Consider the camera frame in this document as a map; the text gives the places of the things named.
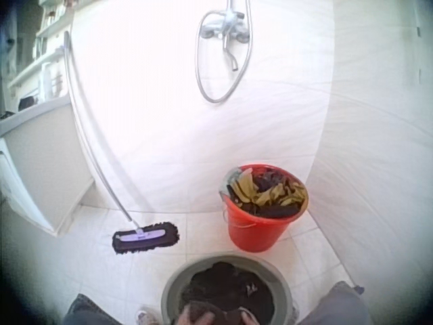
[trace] gray basin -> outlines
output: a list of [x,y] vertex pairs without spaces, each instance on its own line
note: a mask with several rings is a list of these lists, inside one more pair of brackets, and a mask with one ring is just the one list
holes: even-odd
[[294,323],[292,295],[290,294],[289,286],[277,268],[256,257],[246,257],[236,253],[224,253],[222,255],[208,255],[186,263],[171,276],[162,293],[161,312],[164,324],[170,324],[170,321],[178,316],[182,290],[191,281],[192,276],[197,272],[212,267],[216,262],[231,263],[246,271],[254,272],[267,284],[272,292],[275,304],[275,313],[269,325]]

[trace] mop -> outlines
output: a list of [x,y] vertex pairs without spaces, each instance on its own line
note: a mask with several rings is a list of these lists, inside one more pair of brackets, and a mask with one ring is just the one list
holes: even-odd
[[[92,162],[93,167],[95,168],[99,178],[107,189],[113,201],[116,203],[117,207],[123,212],[124,216],[133,224],[134,230],[128,231],[119,231],[113,235],[113,249],[118,254],[124,254],[127,252],[135,253],[140,251],[148,251],[150,249],[155,249],[157,247],[168,247],[176,244],[179,241],[179,232],[177,227],[169,222],[157,223],[154,225],[147,225],[145,227],[140,227],[139,224],[129,215],[128,211],[123,207],[123,204],[119,201],[117,195],[114,193],[111,185],[108,183],[108,180],[96,159],[95,154],[93,153],[92,147],[90,146],[89,140],[87,139],[86,133],[84,131],[83,122],[81,120],[81,116],[78,112],[76,105],[76,98],[74,96],[72,82],[71,82],[71,74],[70,74],[70,66],[69,61],[73,61],[72,57],[72,45],[70,40],[70,34],[68,31],[64,33],[64,53],[65,53],[65,71],[66,71],[66,79],[68,82],[68,89],[70,100],[72,104],[72,111],[74,113],[74,118],[76,121],[76,126],[78,129],[78,134],[82,140],[84,147],[89,154],[89,159]],[[80,83],[77,82],[78,90],[81,91],[81,95],[83,97],[83,103],[87,103],[84,100],[84,93],[82,92]]]

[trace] bucket handle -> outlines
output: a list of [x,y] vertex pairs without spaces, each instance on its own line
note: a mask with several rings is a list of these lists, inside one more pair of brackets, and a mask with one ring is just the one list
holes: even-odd
[[257,223],[253,223],[251,225],[236,225],[235,223],[230,223],[228,218],[227,218],[227,209],[223,209],[223,219],[226,223],[228,223],[229,225],[232,225],[233,227],[236,228],[251,228],[254,227]]

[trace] laundry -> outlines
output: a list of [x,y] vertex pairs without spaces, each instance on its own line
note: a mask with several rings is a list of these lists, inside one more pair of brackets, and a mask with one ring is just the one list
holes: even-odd
[[192,322],[210,311],[214,325],[242,325],[242,311],[266,325],[275,312],[268,286],[255,273],[225,262],[193,275],[181,293],[179,313],[187,305]]
[[239,208],[259,217],[294,215],[306,198],[306,189],[301,183],[276,169],[257,175],[252,169],[246,169],[229,181],[227,189]]

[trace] mop head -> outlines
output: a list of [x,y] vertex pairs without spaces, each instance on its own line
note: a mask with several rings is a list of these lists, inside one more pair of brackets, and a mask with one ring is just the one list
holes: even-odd
[[143,252],[156,247],[170,247],[179,241],[177,227],[169,222],[157,223],[140,228],[144,236],[137,236],[136,230],[116,232],[113,248],[118,254]]

